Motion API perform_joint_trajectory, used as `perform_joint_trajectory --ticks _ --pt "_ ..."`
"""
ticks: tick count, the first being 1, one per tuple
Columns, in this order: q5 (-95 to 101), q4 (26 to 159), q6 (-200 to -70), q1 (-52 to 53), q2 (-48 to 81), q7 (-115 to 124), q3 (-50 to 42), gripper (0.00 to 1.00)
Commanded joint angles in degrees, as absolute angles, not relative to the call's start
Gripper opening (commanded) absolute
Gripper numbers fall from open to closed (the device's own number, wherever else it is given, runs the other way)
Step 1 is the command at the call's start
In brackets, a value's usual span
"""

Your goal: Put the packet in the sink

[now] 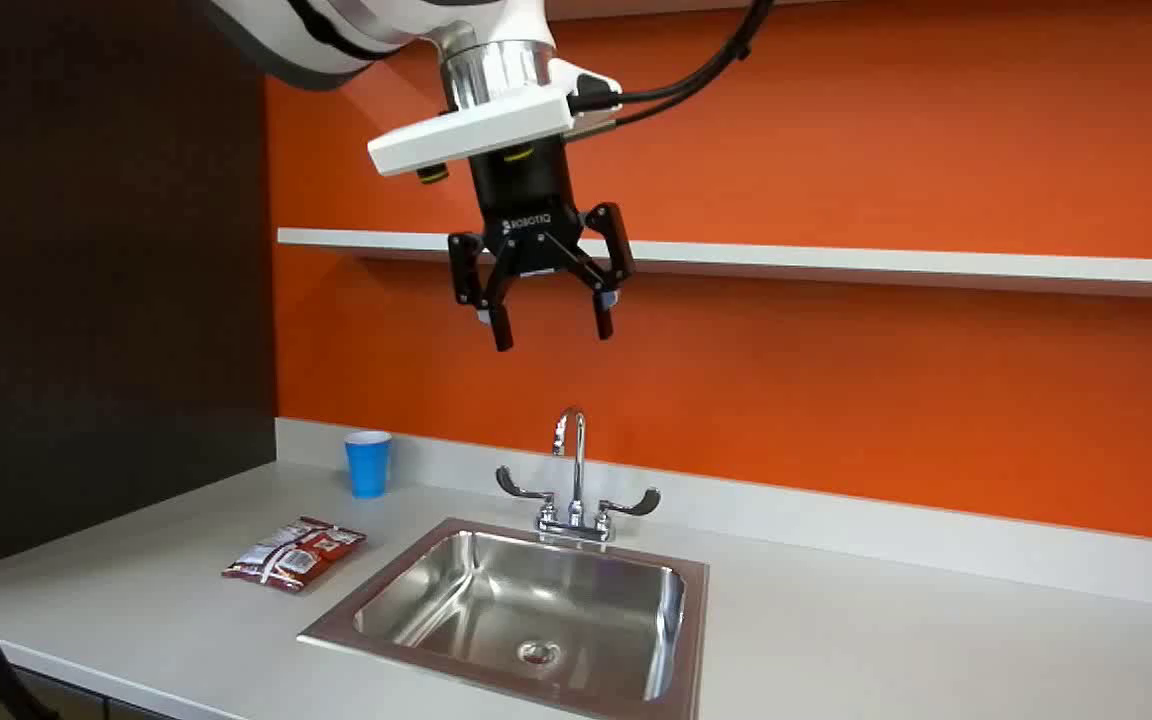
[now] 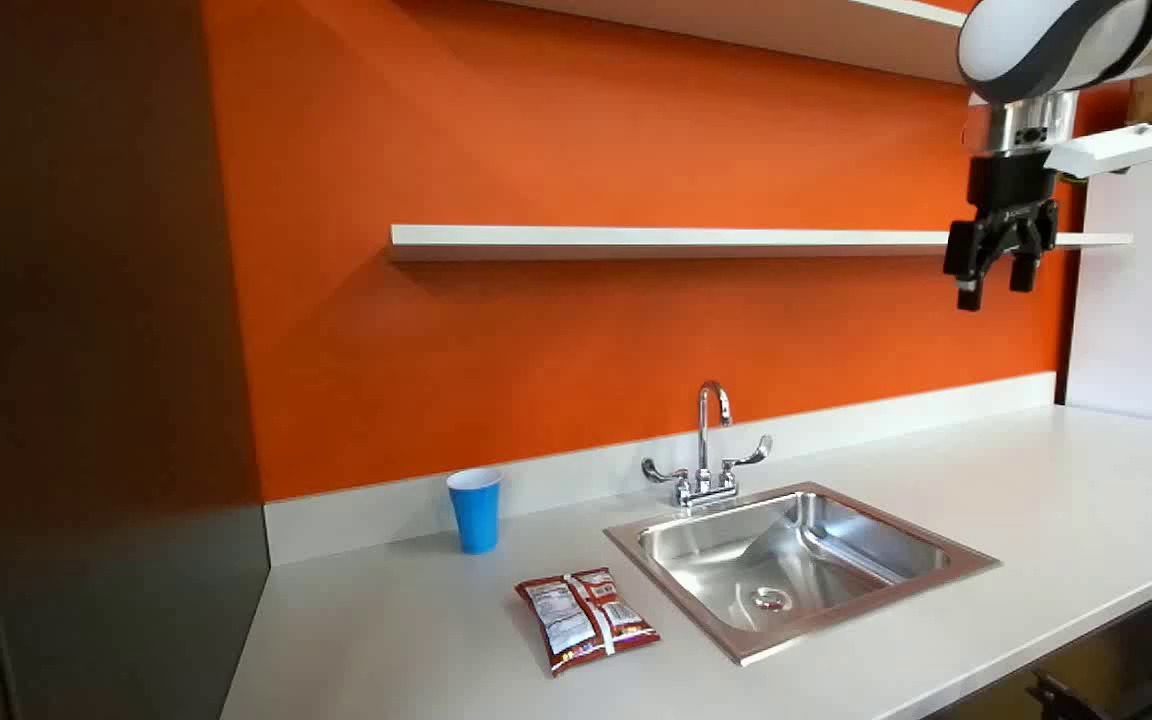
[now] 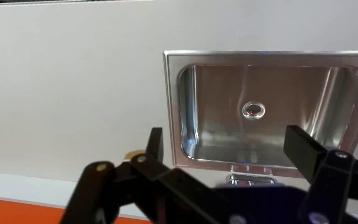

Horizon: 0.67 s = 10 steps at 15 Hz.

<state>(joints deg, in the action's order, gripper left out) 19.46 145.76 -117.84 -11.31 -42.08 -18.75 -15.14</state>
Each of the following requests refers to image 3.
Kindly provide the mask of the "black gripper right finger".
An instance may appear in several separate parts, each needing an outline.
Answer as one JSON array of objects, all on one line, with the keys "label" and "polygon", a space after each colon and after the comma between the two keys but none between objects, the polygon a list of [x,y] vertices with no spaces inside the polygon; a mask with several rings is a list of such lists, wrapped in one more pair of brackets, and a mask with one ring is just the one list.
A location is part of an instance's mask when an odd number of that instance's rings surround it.
[{"label": "black gripper right finger", "polygon": [[327,150],[298,126],[287,126],[284,152],[310,183],[298,218],[302,224],[358,224],[346,212],[358,201],[358,160],[341,150]]}]

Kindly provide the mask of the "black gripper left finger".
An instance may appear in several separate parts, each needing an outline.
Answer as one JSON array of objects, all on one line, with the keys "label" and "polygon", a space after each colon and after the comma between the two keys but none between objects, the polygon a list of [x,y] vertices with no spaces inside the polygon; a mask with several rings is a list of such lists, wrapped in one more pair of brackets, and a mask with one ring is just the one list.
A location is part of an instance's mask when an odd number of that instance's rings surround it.
[{"label": "black gripper left finger", "polygon": [[127,205],[136,205],[153,224],[211,224],[206,206],[190,192],[193,186],[205,187],[162,161],[163,129],[154,127],[146,151],[128,162],[88,165],[60,224],[113,224]]}]

